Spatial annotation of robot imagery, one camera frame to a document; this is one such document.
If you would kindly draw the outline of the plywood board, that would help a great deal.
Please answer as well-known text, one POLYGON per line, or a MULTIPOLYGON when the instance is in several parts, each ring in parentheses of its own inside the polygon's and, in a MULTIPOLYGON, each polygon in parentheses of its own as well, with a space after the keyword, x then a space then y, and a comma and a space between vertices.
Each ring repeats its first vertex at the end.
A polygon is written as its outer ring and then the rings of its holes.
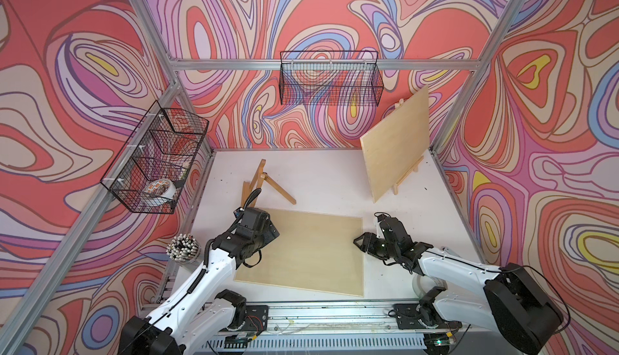
MULTIPOLYGON (((429 88, 424 87, 411 97, 415 95, 427 97, 430 132, 429 88)), ((398 147, 405 140, 405 135, 398 133, 403 130, 403 124, 401 123, 406 116, 406 110, 404 109, 399 111, 399 113, 395 113, 398 108, 395 108, 360 139, 369 187, 374 202, 377 202, 380 197, 392 189, 398 180, 399 174, 406 170, 405 162, 397 161, 398 147)))
POLYGON ((257 266, 241 266, 235 281, 364 295, 364 256, 354 245, 364 232, 358 217, 269 209, 280 236, 262 250, 257 266))

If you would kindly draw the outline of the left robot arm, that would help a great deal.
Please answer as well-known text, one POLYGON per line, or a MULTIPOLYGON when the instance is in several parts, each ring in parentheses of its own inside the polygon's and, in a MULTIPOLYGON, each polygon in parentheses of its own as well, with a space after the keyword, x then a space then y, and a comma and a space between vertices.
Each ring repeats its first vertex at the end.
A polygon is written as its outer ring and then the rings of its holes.
POLYGON ((246 298, 220 287, 279 237, 269 213, 251 206, 260 193, 253 190, 231 227, 208 241, 202 263, 176 292, 147 317, 134 316, 123 326, 119 354, 193 354, 223 329, 244 325, 246 298))

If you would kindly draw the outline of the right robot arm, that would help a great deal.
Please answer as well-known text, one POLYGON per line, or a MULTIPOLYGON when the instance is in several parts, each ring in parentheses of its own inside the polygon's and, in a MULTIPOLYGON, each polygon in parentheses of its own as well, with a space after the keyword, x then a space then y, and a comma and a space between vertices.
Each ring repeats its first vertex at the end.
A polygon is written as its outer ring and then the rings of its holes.
POLYGON ((567 303, 551 299, 536 281, 540 272, 532 266, 475 263, 414 241, 404 224, 386 212, 374 216, 382 234, 366 232, 354 245, 385 266, 399 266, 435 281, 416 303, 393 306, 389 314, 400 329, 464 323, 501 334, 521 353, 537 354, 571 324, 567 303))

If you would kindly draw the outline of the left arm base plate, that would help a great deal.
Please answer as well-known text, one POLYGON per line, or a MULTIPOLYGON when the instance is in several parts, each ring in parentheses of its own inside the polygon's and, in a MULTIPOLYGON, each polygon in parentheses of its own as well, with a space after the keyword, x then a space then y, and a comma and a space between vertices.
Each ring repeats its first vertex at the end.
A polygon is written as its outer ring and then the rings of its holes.
POLYGON ((268 328, 269 306, 266 304, 249 305, 246 307, 242 323, 232 323, 227 332, 249 332, 261 334, 268 328))

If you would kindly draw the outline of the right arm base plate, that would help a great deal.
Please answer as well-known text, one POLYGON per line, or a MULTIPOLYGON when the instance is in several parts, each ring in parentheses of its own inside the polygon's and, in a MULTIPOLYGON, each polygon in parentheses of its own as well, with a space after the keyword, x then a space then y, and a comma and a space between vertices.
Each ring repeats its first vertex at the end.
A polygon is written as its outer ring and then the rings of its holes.
POLYGON ((459 322, 443 319, 432 305, 420 303, 396 303, 388 312, 388 317, 396 320, 400 330, 405 329, 447 329, 458 331, 463 326, 459 322))

